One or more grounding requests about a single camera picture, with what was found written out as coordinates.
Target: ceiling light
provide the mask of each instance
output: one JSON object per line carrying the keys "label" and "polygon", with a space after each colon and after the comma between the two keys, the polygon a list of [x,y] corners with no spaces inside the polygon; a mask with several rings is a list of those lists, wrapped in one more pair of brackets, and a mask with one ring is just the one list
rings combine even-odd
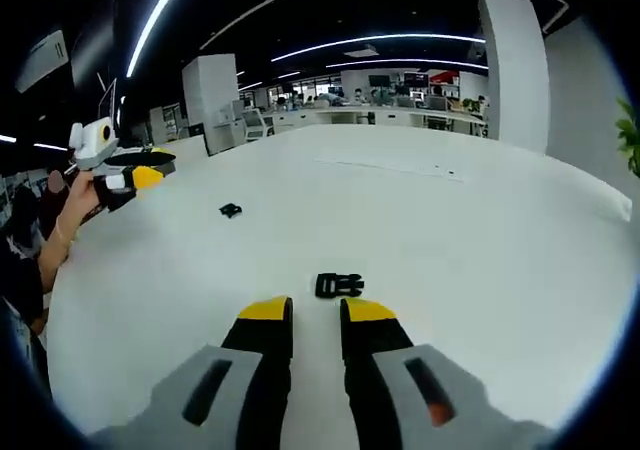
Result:
{"label": "ceiling light", "polygon": [[248,89],[248,88],[257,87],[258,85],[262,85],[262,82],[254,83],[254,84],[252,84],[252,85],[248,85],[248,86],[246,86],[246,87],[244,87],[244,88],[239,88],[239,89],[238,89],[238,91],[239,91],[239,92],[241,92],[241,91],[246,90],[246,89]]}
{"label": "ceiling light", "polygon": [[158,18],[160,17],[162,10],[164,10],[164,7],[167,5],[167,3],[169,3],[169,0],[158,0],[158,3],[153,9],[153,12],[151,12],[149,21],[147,21],[147,24],[144,26],[144,29],[140,34],[140,38],[138,39],[138,44],[136,45],[136,49],[133,52],[133,56],[131,57],[131,62],[129,62],[129,69],[127,70],[127,78],[131,78],[131,75],[133,75],[133,71],[135,70],[136,64],[138,63],[138,58],[140,58],[140,53],[142,52],[142,47],[144,47],[144,44],[147,42],[147,39],[149,38],[149,34],[151,34],[151,30],[153,29],[153,26],[158,21]]}
{"label": "ceiling light", "polygon": [[389,38],[440,38],[445,40],[461,40],[463,42],[485,43],[485,41],[481,38],[459,37],[457,35],[440,35],[437,33],[399,33],[394,35],[375,35],[373,37],[352,38],[349,40],[340,40],[339,42],[325,43],[323,45],[317,45],[315,47],[298,50],[297,52],[288,53],[286,55],[273,58],[271,61],[277,62],[278,60],[293,57],[294,55],[300,55],[301,53],[311,52],[312,50],[319,50],[321,48],[333,47],[335,45],[343,45],[345,43],[367,42],[369,40],[385,40]]}
{"label": "ceiling light", "polygon": [[40,147],[40,148],[48,148],[49,150],[61,150],[63,152],[66,152],[67,150],[69,150],[68,148],[58,147],[56,145],[47,145],[46,143],[34,143],[33,146]]}
{"label": "ceiling light", "polygon": [[489,67],[487,67],[486,65],[476,65],[475,63],[450,62],[448,60],[425,60],[422,58],[391,58],[387,60],[365,60],[360,62],[336,63],[334,65],[327,65],[326,68],[344,67],[346,65],[362,65],[364,63],[400,63],[400,62],[441,63],[443,65],[460,65],[462,67],[479,68],[481,70],[489,69]]}
{"label": "ceiling light", "polygon": [[280,75],[278,78],[293,77],[294,75],[300,75],[300,72],[287,73],[286,75]]}

